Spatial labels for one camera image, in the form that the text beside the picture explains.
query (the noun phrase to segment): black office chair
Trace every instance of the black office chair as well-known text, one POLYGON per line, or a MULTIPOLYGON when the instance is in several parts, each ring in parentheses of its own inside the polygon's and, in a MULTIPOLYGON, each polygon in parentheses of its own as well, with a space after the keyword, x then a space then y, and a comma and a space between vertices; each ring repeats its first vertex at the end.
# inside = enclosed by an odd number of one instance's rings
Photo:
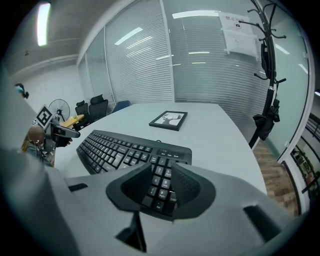
POLYGON ((76 131, 80 131, 82 128, 88 126, 90 124, 90 115, 88 111, 88 103, 85 101, 78 102, 75 107, 75 112, 77 115, 84 115, 84 118, 80 120, 78 123, 73 125, 73 128, 76 131))
POLYGON ((107 115, 108 100, 102 97, 102 94, 93 97, 90 100, 89 113, 90 113, 90 124, 95 121, 104 118, 107 115))

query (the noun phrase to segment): wooden floor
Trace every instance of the wooden floor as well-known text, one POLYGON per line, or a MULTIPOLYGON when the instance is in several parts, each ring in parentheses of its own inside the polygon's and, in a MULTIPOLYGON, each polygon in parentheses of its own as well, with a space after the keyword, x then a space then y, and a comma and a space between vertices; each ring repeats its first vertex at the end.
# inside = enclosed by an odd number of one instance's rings
POLYGON ((291 214, 298 216, 298 205, 293 184, 283 164, 277 160, 263 141, 259 141, 253 154, 260 166, 267 195, 275 199, 291 214))

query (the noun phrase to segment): white wall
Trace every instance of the white wall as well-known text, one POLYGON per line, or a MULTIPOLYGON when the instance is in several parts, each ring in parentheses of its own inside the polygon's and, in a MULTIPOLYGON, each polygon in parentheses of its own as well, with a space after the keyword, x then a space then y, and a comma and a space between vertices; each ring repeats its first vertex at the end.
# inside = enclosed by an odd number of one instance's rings
POLYGON ((47 67, 46 70, 14 82, 22 83, 24 89, 29 92, 26 102, 35 112, 38 112, 44 104, 49 106, 52 101, 62 99, 70 107, 70 116, 75 116, 76 103, 84 100, 76 65, 47 67))
POLYGON ((314 95, 311 113, 320 118, 320 96, 314 95))

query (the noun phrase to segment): white table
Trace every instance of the white table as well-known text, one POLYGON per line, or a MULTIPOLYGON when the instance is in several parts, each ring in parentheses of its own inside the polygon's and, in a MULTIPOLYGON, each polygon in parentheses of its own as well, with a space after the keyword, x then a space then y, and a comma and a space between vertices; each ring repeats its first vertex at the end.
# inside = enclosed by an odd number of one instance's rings
POLYGON ((247 141, 217 104, 143 103, 110 114, 82 129, 80 138, 73 139, 71 145, 56 149, 54 164, 65 178, 89 175, 76 149, 93 130, 190 148, 193 166, 238 177, 267 194, 259 165, 247 141), (149 126, 164 111, 188 112, 180 131, 149 126))

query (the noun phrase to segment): ceiling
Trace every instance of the ceiling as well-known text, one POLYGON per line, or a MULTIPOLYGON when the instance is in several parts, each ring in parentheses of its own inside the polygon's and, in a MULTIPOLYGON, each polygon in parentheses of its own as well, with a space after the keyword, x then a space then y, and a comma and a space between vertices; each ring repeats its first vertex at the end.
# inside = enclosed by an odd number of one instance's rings
POLYGON ((115 1, 51 0, 47 45, 41 47, 37 43, 38 6, 35 6, 21 23, 3 57, 8 74, 12 76, 54 58, 77 55, 91 27, 115 1))

